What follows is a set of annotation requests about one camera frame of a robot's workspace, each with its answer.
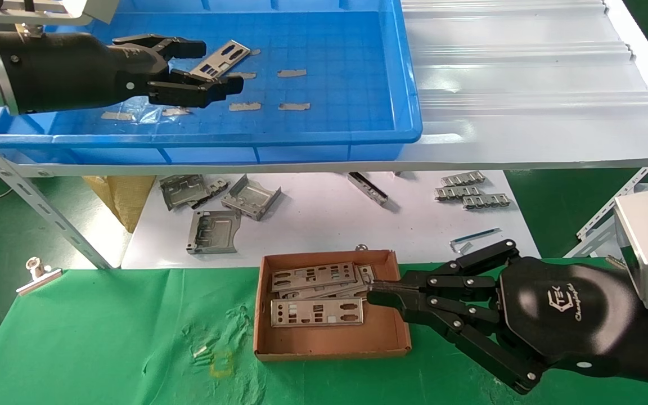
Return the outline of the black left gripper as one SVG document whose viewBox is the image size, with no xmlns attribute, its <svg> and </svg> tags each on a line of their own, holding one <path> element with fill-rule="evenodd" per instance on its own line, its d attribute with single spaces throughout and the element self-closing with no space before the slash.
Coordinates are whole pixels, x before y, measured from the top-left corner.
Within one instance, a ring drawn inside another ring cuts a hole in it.
<svg viewBox="0 0 648 405">
<path fill-rule="evenodd" d="M 28 38 L 0 31 L 0 56 L 11 86 L 13 115 L 92 109 L 148 96 L 151 104 L 206 108 L 239 95 L 240 76 L 209 80 L 173 69 L 169 60 L 200 59 L 206 43 L 136 34 L 104 44 L 88 33 Z"/>
</svg>

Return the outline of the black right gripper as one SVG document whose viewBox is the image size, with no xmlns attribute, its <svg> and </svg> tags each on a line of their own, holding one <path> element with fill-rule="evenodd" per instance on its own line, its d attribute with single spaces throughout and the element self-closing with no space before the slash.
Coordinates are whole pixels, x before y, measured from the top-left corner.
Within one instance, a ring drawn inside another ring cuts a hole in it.
<svg viewBox="0 0 648 405">
<path fill-rule="evenodd" d="M 545 367 L 648 382 L 648 309 L 627 272 L 519 257 L 514 240 L 499 241 L 433 270 L 375 280 L 367 300 L 431 328 L 517 394 L 529 394 Z M 496 311 L 464 303 L 491 297 L 497 282 L 484 274 L 511 260 L 499 302 L 514 340 L 538 362 L 491 339 L 502 331 Z"/>
</svg>

